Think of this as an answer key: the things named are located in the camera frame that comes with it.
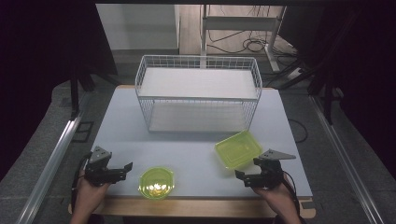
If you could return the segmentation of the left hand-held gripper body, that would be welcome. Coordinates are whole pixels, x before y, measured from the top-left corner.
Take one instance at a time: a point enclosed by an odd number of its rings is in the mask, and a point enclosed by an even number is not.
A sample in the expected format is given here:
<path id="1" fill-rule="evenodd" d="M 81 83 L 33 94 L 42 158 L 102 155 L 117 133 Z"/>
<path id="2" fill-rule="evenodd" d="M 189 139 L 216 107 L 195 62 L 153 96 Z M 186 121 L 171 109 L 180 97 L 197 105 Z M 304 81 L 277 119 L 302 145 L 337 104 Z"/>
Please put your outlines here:
<path id="1" fill-rule="evenodd" d="M 100 187 L 105 183 L 115 184 L 126 179 L 127 166 L 119 169 L 108 169 L 112 153 L 101 147 L 96 147 L 85 166 L 85 178 L 94 186 Z"/>

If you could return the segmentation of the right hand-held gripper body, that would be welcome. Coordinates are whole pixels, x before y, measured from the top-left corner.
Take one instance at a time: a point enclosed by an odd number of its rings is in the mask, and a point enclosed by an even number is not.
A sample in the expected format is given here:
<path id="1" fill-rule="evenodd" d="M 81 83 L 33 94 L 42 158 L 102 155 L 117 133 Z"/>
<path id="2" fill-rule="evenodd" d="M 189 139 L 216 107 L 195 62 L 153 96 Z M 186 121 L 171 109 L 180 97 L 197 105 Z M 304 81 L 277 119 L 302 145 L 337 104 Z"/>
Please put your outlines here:
<path id="1" fill-rule="evenodd" d="M 247 175 L 248 181 L 244 181 L 244 184 L 246 187 L 273 189 L 284 179 L 280 161 L 294 160 L 295 156 L 268 149 L 258 158 L 264 159 L 262 166 L 257 165 L 261 168 L 261 172 L 257 175 Z"/>

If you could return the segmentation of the green rectangular plastic container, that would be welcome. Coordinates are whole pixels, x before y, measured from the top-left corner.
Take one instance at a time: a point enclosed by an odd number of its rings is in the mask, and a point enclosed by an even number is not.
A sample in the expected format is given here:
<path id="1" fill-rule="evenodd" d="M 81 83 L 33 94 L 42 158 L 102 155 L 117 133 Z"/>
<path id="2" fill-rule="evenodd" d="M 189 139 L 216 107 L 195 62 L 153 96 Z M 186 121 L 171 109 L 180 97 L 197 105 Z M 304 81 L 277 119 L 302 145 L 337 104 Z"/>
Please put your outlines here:
<path id="1" fill-rule="evenodd" d="M 262 146 L 247 130 L 215 144 L 215 151 L 226 169 L 236 169 L 262 154 Z"/>

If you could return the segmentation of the green round plastic container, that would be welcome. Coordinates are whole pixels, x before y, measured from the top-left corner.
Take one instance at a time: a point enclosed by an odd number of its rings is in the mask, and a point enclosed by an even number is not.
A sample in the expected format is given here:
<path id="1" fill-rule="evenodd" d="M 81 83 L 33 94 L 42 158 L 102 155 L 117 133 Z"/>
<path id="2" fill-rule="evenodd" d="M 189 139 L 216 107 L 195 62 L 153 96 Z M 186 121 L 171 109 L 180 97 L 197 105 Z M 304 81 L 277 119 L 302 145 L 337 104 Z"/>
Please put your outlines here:
<path id="1" fill-rule="evenodd" d="M 151 167 L 139 178 L 138 190 L 150 200 L 166 198 L 174 187 L 174 173 L 166 167 Z"/>

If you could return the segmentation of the white wire shelf rack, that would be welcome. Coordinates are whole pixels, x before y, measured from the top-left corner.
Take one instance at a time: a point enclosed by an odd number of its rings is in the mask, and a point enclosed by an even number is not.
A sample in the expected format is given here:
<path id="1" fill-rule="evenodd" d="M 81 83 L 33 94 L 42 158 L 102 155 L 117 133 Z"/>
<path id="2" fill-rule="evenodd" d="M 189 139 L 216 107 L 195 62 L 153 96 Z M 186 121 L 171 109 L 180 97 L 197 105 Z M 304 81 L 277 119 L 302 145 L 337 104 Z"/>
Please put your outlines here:
<path id="1" fill-rule="evenodd" d="M 239 133 L 262 94 L 252 57 L 145 55 L 134 84 L 151 132 Z"/>

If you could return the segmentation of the person's left hand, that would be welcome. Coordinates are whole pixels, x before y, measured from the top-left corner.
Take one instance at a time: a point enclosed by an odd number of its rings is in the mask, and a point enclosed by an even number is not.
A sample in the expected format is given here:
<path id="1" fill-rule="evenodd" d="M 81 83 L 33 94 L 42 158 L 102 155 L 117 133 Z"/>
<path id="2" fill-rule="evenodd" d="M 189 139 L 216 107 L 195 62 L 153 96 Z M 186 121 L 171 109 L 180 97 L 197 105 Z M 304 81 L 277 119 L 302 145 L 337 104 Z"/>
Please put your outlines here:
<path id="1" fill-rule="evenodd" d="M 105 198 L 109 187 L 108 183 L 100 187 L 94 186 L 85 178 L 85 172 L 80 171 L 78 174 L 75 209 L 78 211 L 94 211 Z"/>

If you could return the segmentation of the person's right hand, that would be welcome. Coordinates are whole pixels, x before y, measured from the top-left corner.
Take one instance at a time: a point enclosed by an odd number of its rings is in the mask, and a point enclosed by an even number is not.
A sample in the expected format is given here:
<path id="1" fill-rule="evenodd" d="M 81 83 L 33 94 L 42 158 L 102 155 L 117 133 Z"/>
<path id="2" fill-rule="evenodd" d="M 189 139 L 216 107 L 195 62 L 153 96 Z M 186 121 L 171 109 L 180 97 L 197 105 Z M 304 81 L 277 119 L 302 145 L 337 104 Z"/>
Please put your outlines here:
<path id="1" fill-rule="evenodd" d="M 290 191 L 283 183 L 273 189 L 253 188 L 252 190 L 280 216 L 292 215 L 297 212 Z"/>

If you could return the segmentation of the black metal stand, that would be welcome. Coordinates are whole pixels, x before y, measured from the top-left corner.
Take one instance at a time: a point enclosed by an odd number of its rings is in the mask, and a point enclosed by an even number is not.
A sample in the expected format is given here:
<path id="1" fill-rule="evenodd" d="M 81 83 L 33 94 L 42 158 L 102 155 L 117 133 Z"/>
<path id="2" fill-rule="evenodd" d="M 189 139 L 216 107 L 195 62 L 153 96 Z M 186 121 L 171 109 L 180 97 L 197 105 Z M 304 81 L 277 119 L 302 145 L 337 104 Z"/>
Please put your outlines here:
<path id="1" fill-rule="evenodd" d="M 313 79 L 307 87 L 307 92 L 309 95 L 318 95 L 321 90 L 324 90 L 323 115 L 328 123 L 332 125 L 332 101 L 339 98 L 333 96 L 333 90 L 335 88 L 334 75 L 330 68 L 330 63 L 326 60 L 315 65 L 312 68 L 308 68 L 307 70 L 303 71 L 299 76 L 278 86 L 277 89 L 285 90 L 310 77 L 312 77 Z"/>
<path id="2" fill-rule="evenodd" d="M 109 74 L 101 72 L 98 68 L 87 64 L 74 63 L 70 71 L 70 95 L 71 95 L 71 120 L 75 120 L 80 113 L 78 85 L 81 85 L 84 91 L 93 91 L 95 85 L 93 83 L 92 75 L 97 75 L 101 79 L 107 81 L 114 86 L 119 86 L 120 83 Z"/>

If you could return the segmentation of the white cabinet panel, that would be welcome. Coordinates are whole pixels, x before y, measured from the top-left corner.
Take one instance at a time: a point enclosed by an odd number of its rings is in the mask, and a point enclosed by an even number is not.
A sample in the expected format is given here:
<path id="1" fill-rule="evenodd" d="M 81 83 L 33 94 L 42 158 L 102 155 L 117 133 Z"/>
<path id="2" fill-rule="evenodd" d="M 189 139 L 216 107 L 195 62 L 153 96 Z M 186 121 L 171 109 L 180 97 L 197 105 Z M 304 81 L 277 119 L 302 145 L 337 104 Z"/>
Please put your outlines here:
<path id="1" fill-rule="evenodd" d="M 113 50 L 178 49 L 179 6 L 97 4 Z"/>

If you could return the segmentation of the grey aluminium rail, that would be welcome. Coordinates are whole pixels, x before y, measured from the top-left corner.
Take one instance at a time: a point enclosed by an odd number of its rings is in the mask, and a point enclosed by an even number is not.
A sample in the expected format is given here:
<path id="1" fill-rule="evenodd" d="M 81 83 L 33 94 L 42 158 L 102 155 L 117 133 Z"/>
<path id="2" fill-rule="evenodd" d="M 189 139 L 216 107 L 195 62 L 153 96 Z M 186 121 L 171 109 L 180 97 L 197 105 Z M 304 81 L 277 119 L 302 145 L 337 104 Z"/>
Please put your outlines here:
<path id="1" fill-rule="evenodd" d="M 71 143 L 73 135 L 75 134 L 78 125 L 85 113 L 86 107 L 92 95 L 84 93 L 78 100 L 80 110 L 74 119 L 67 121 L 64 130 L 55 146 L 52 153 L 40 174 L 40 177 L 35 183 L 35 186 L 28 197 L 24 207 L 21 210 L 19 217 L 15 224 L 32 224 L 35 216 L 43 203 L 45 196 L 50 188 L 51 182 L 55 177 L 60 164 L 64 158 L 65 152 Z"/>
<path id="2" fill-rule="evenodd" d="M 367 189 L 366 185 L 361 180 L 355 166 L 353 165 L 351 159 L 349 158 L 346 147 L 342 143 L 338 133 L 334 127 L 327 121 L 324 115 L 324 107 L 321 105 L 320 100 L 317 96 L 309 96 L 309 99 L 318 115 L 321 125 L 325 133 L 327 134 L 335 155 L 339 159 L 348 181 L 353 188 L 363 212 L 367 216 L 371 224 L 386 224 L 386 220 L 381 216 L 378 206 Z"/>

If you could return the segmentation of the white metal desk frame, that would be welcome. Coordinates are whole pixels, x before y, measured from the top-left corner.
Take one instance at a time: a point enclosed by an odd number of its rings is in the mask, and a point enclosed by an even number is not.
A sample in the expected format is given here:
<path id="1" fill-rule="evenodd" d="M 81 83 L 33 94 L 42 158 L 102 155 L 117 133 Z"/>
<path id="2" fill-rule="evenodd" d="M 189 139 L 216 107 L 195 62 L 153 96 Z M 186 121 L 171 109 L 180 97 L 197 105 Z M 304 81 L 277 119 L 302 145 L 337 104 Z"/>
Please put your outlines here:
<path id="1" fill-rule="evenodd" d="M 280 68 L 274 55 L 276 37 L 278 35 L 286 7 L 279 7 L 274 17 L 269 16 L 210 16 L 208 10 L 210 5 L 203 5 L 201 17 L 201 51 L 206 56 L 206 39 L 208 31 L 256 31 L 270 32 L 269 40 L 265 41 L 264 51 L 268 62 L 274 72 Z"/>

